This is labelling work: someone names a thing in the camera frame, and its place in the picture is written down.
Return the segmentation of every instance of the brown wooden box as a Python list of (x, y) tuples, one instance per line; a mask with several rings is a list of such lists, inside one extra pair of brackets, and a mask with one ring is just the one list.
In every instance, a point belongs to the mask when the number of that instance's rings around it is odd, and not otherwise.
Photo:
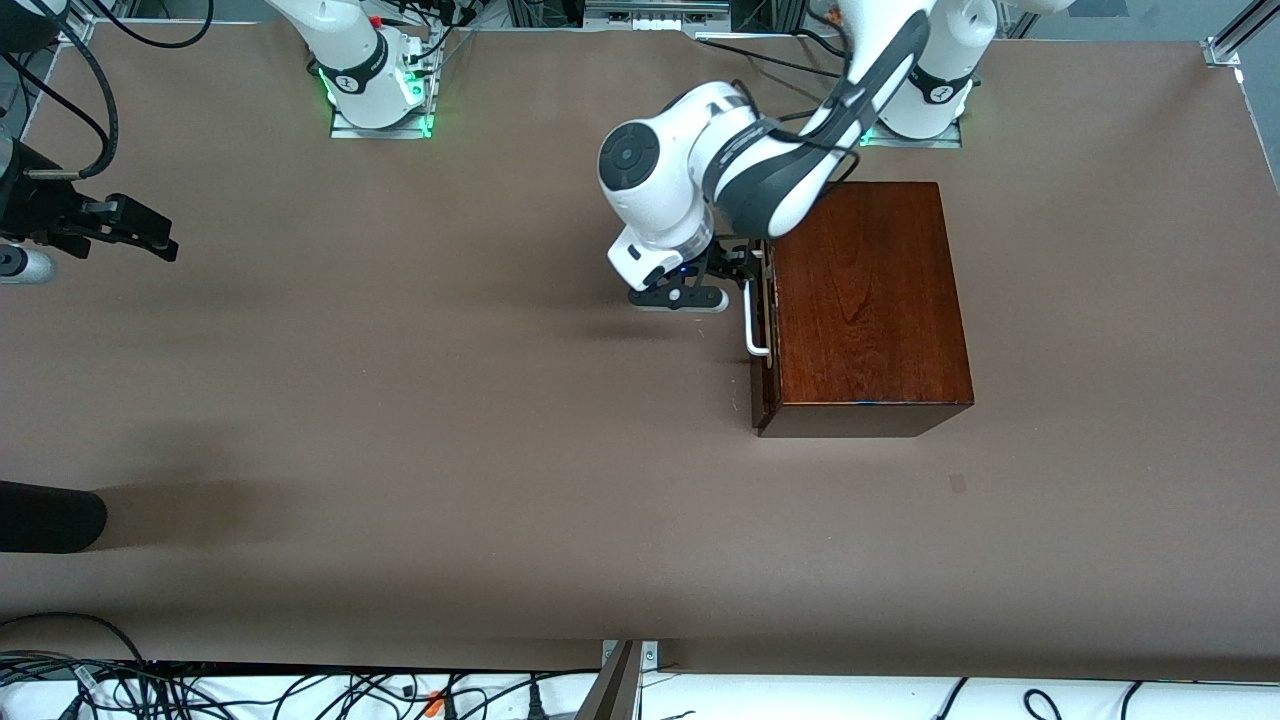
[(915, 437), (973, 405), (936, 183), (844, 183), (764, 266), (762, 437)]

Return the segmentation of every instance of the metal handle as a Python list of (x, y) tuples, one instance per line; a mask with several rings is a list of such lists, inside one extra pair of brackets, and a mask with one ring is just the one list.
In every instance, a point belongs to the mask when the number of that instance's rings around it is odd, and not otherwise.
[(755, 345), (755, 318), (751, 316), (751, 281), (742, 283), (742, 319), (746, 323), (746, 351), (756, 357), (768, 357), (769, 348)]

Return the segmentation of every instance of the black cable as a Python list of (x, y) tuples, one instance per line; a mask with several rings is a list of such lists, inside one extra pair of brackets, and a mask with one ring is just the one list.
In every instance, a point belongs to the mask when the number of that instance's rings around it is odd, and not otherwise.
[[(1036, 708), (1032, 707), (1032, 698), (1033, 697), (1038, 697), (1038, 698), (1043, 700), (1046, 703), (1048, 703), (1048, 708), (1053, 711), (1053, 717), (1052, 719), (1044, 717), (1039, 712), (1036, 712)], [(1053, 698), (1048, 697), (1048, 693), (1046, 693), (1044, 691), (1038, 689), (1038, 688), (1032, 688), (1032, 689), (1027, 691), (1025, 693), (1023, 693), (1023, 707), (1025, 707), (1027, 708), (1027, 714), (1030, 715), (1032, 717), (1034, 717), (1036, 720), (1062, 720), (1062, 714), (1059, 712), (1057, 703), (1053, 702)]]
[(844, 58), (845, 56), (845, 54), (841, 53), (840, 50), (837, 50), (835, 45), (827, 42), (826, 37), (818, 35), (817, 32), (814, 32), (814, 31), (812, 31), (812, 29), (809, 29), (806, 27), (796, 28), (796, 29), (791, 31), (791, 35), (794, 35), (796, 37), (808, 37), (809, 40), (813, 40), (814, 42), (817, 42), (818, 45), (820, 45), (823, 50), (826, 50), (827, 53), (831, 53), (832, 55), (835, 55), (837, 58)]
[(444, 41), (449, 38), (449, 33), (453, 32), (453, 28), (454, 28), (454, 26), (449, 26), (449, 27), (444, 28), (444, 32), (440, 35), (440, 40), (436, 40), (435, 45), (433, 45), (426, 53), (422, 53), (422, 55), (420, 55), (420, 56), (421, 58), (426, 58), (431, 53), (435, 53), (436, 50), (439, 50), (444, 45)]
[(538, 687), (538, 675), (530, 673), (529, 679), (529, 716), (526, 720), (547, 720), (547, 710), (543, 707), (543, 691)]
[(92, 3), (93, 6), (99, 9), (99, 12), (102, 13), (102, 17), (111, 20), (111, 24), (120, 28), (120, 31), (123, 31), (124, 35), (128, 35), (129, 37), (137, 40), (143, 45), (150, 45), (151, 47), (160, 47), (161, 50), (180, 50), (183, 47), (191, 47), (192, 45), (200, 42), (205, 37), (205, 35), (209, 33), (209, 28), (214, 26), (214, 0), (207, 0), (209, 9), (205, 12), (205, 22), (201, 23), (200, 29), (196, 31), (196, 35), (178, 42), (161, 42), (159, 40), (151, 40), (150, 37), (143, 37), (129, 29), (128, 26), (120, 22), (120, 18), (115, 17), (115, 13), (113, 13), (110, 8), (102, 4), (102, 0), (88, 0), (88, 1)]
[(1124, 700), (1120, 701), (1120, 720), (1129, 720), (1129, 701), (1133, 700), (1133, 693), (1138, 692), (1142, 687), (1142, 680), (1129, 685), (1129, 689), (1124, 693)]
[[(99, 138), (101, 138), (102, 149), (99, 151), (97, 159), (95, 159), (93, 163), (90, 164), (87, 168), (76, 173), (67, 173), (64, 170), (28, 170), (27, 177), (33, 179), (84, 179), (101, 174), (102, 170), (105, 170), (108, 165), (111, 164), (111, 160), (115, 158), (115, 147), (119, 143), (120, 138), (120, 117), (115, 109), (115, 95), (111, 92), (111, 85), (106, 81), (106, 73), (102, 72), (102, 65), (97, 63), (97, 58), (95, 58), (93, 53), (91, 53), (88, 46), (84, 45), (84, 41), (81, 40), (78, 35), (76, 35), (76, 29), (72, 28), (69, 24), (67, 24), (67, 20), (61, 15), (58, 15), (51, 9), (49, 9), (49, 5), (46, 5), (44, 0), (31, 0), (31, 3), (36, 5), (36, 9), (44, 13), (46, 18), (54, 20), (54, 23), (58, 24), (58, 28), (63, 32), (63, 35), (67, 36), (68, 40), (72, 41), (72, 45), (76, 46), (76, 50), (79, 51), (81, 56), (84, 58), (84, 63), (88, 64), (88, 69), (93, 73), (93, 78), (97, 79), (97, 86), (102, 91), (102, 100), (104, 102), (106, 102), (108, 132), (105, 133), (106, 137), (102, 138), (104, 136), (102, 127), (99, 126), (96, 122), (90, 123), (90, 127), (92, 127), (93, 131), (97, 132)], [(13, 65), (13, 58), (5, 55), (4, 59), (6, 63)], [(68, 110), (72, 110), (72, 113), (76, 114), (76, 117), (86, 122), (90, 120), (90, 117), (84, 114), (83, 110), (76, 108), (73, 102), (70, 102), (61, 95), (58, 95), (51, 90), (49, 90), (49, 87), (42, 81), (40, 81), (40, 78), (36, 78), (33, 74), (31, 74), (29, 70), (24, 72), (19, 69), (19, 67), (14, 67), (14, 69), (18, 69), (19, 73), (23, 73), (23, 77), (27, 77), (27, 79), (35, 79), (36, 87), (44, 90), (50, 97), (56, 100), (59, 105), (63, 105)]]
[(739, 55), (746, 55), (748, 58), (755, 58), (756, 60), (764, 60), (765, 63), (773, 63), (776, 65), (782, 65), (785, 68), (792, 68), (792, 69), (796, 69), (796, 70), (804, 70), (806, 73), (813, 73), (815, 76), (823, 76), (823, 77), (831, 77), (831, 78), (838, 78), (840, 77), (836, 73), (829, 72), (829, 70), (823, 70), (820, 68), (810, 68), (809, 65), (801, 65), (799, 63), (792, 63), (790, 60), (782, 60), (780, 58), (771, 58), (769, 55), (762, 55), (759, 53), (753, 53), (750, 50), (742, 50), (741, 47), (733, 47), (731, 45), (722, 45), (719, 42), (712, 41), (712, 40), (699, 40), (698, 42), (700, 42), (700, 44), (703, 44), (703, 45), (705, 45), (708, 47), (714, 47), (717, 50), (726, 50), (728, 53), (737, 53)]
[(4, 54), (0, 55), (0, 58), (3, 58), (4, 61), (9, 64), (10, 68), (18, 72), (18, 77), (20, 77), (23, 82), (29, 82), (35, 85), (40, 90), (40, 92), (44, 92), (45, 95), (52, 97), (54, 100), (58, 101), (59, 105), (67, 108), (68, 110), (70, 110), (73, 115), (83, 120), (84, 124), (87, 124), (90, 129), (92, 129), (93, 133), (97, 135), (99, 142), (106, 146), (109, 141), (106, 131), (102, 129), (102, 126), (97, 124), (97, 120), (95, 120), (88, 113), (81, 110), (79, 108), (76, 106), (74, 102), (63, 97), (60, 92), (45, 85), (45, 81), (40, 79), (40, 76), (31, 72), (24, 64), (19, 63), (14, 56)]
[(778, 120), (780, 123), (790, 123), (791, 120), (799, 120), (799, 119), (803, 119), (803, 118), (812, 118), (814, 113), (817, 113), (817, 110), (801, 110), (799, 113), (790, 113), (790, 114), (786, 114), (786, 115), (778, 115), (774, 119)]
[(933, 716), (933, 720), (946, 720), (947, 715), (951, 714), (951, 706), (956, 702), (956, 696), (960, 694), (960, 688), (969, 682), (969, 678), (960, 678), (955, 685), (951, 687), (951, 692), (947, 693), (947, 701), (942, 705), (942, 711)]
[(840, 173), (838, 178), (827, 182), (827, 187), (822, 188), (822, 192), (818, 193), (818, 200), (822, 200), (823, 197), (835, 192), (837, 187), (840, 187), (846, 179), (849, 179), (849, 176), (854, 174), (854, 170), (858, 169), (858, 165), (863, 164), (863, 156), (859, 155), (858, 152), (850, 152), (849, 156), (852, 158), (852, 161), (849, 163), (849, 167), (845, 168), (845, 172)]
[(550, 680), (552, 678), (563, 678), (564, 675), (585, 675), (585, 674), (591, 674), (591, 673), (599, 673), (599, 670), (558, 670), (558, 671), (554, 671), (554, 673), (539, 673), (536, 676), (534, 676), (534, 678), (531, 678), (529, 680), (525, 680), (522, 683), (516, 683), (515, 685), (511, 685), (509, 688), (507, 688), (504, 691), (499, 691), (499, 692), (494, 693), (488, 700), (485, 700), (479, 707), (472, 707), (471, 710), (468, 710), (467, 712), (465, 712), (462, 716), (458, 717), (458, 720), (467, 720), (467, 717), (471, 717), (472, 715), (475, 715), (476, 712), (480, 712), (481, 710), (484, 710), (484, 712), (486, 714), (485, 717), (488, 717), (489, 703), (497, 701), (500, 697), (511, 694), (511, 693), (513, 693), (513, 692), (516, 692), (516, 691), (518, 691), (521, 688), (526, 688), (526, 687), (529, 687), (532, 683), (536, 683), (539, 680)]

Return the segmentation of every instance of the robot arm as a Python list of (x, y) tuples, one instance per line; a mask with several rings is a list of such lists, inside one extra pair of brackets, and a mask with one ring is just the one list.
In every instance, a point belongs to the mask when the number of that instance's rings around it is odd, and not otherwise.
[[(1012, 4), (1050, 14), (1073, 1)], [(942, 132), (963, 111), (973, 70), (995, 36), (993, 0), (838, 5), (852, 56), (799, 135), (760, 117), (733, 86), (712, 82), (605, 138), (600, 187), (626, 222), (609, 260), (631, 286), (632, 304), (723, 310), (727, 297), (704, 288), (701, 278), (742, 284), (751, 260), (741, 250), (736, 256), (718, 251), (712, 206), (735, 234), (774, 240), (804, 219), (827, 178), (877, 119), (883, 117), (900, 135), (923, 138)], [(897, 92), (904, 85), (910, 91)]]
[(351, 124), (393, 126), (421, 105), (422, 41), (375, 27), (353, 0), (266, 0), (307, 42), (329, 99)]
[[(663, 278), (687, 273), (708, 251), (710, 205), (736, 234), (772, 240), (794, 229), (919, 60), (936, 1), (841, 0), (852, 56), (799, 135), (781, 132), (723, 82), (699, 86), (659, 115), (609, 133), (599, 179), (626, 222), (609, 260), (636, 291), (632, 301)], [(667, 309), (686, 309), (678, 290)], [(699, 309), (723, 309), (727, 299), (717, 305)]]

